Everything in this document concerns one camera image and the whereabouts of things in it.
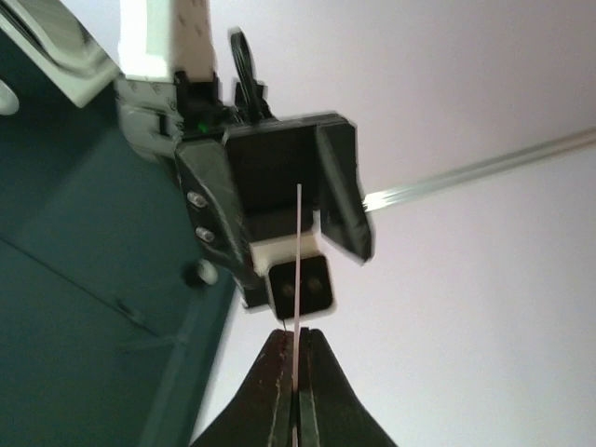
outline black cable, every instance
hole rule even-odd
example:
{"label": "black cable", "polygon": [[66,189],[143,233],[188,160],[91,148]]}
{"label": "black cable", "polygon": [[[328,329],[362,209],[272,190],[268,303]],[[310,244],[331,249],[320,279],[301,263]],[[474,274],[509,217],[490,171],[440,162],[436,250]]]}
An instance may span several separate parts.
{"label": "black cable", "polygon": [[263,118],[263,113],[261,112],[258,85],[254,79],[251,49],[242,31],[238,30],[230,34],[230,46],[244,101],[247,105],[249,121],[254,124]]}

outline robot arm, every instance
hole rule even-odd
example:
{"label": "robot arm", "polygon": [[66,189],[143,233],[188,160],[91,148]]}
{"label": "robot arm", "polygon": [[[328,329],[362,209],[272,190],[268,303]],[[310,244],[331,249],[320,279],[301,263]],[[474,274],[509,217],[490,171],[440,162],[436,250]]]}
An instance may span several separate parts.
{"label": "robot arm", "polygon": [[115,86],[124,135],[142,156],[175,160],[176,183],[205,258],[234,275],[248,308],[270,305],[279,319],[292,317],[295,187],[302,184],[301,264],[313,286],[304,288],[302,313],[331,307],[316,223],[361,262],[373,256],[356,128],[336,113],[273,117],[240,31],[230,34],[239,79],[235,103],[223,104],[209,4],[158,3],[122,6],[123,75]]}
{"label": "robot arm", "polygon": [[211,82],[215,57],[208,0],[120,3],[120,68],[129,80],[173,83],[184,71],[191,82]]}

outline thin wire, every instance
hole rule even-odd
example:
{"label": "thin wire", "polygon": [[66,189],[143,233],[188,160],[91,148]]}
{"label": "thin wire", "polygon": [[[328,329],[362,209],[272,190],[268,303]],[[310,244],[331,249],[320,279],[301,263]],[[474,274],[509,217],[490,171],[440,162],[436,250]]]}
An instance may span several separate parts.
{"label": "thin wire", "polygon": [[[298,393],[298,358],[300,355],[300,235],[302,234],[302,185],[297,187],[297,219],[296,219],[296,280],[294,283],[294,352],[292,358],[292,390]],[[292,429],[291,445],[298,447],[298,427]]]}

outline dark teal panel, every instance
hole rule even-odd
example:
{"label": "dark teal panel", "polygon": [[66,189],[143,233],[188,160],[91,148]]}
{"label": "dark teal panel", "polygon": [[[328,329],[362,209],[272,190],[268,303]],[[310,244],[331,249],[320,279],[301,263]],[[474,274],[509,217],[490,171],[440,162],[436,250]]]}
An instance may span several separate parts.
{"label": "dark teal panel", "polygon": [[0,445],[136,445],[171,347],[0,242]]}
{"label": "dark teal panel", "polygon": [[74,107],[2,33],[0,78],[22,99],[0,117],[0,445],[187,445],[233,280],[183,284],[183,197],[111,88]]}

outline aluminum rod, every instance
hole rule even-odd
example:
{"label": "aluminum rod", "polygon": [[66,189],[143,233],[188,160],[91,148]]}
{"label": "aluminum rod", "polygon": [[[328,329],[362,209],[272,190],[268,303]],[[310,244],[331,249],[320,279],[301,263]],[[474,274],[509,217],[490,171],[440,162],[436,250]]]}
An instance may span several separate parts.
{"label": "aluminum rod", "polygon": [[463,168],[450,170],[423,181],[389,188],[368,194],[363,201],[366,211],[375,211],[391,205],[416,200],[461,183],[478,180],[506,170],[530,165],[539,160],[565,155],[574,151],[596,147],[596,128],[584,130],[566,137],[531,146],[504,156],[489,158]]}

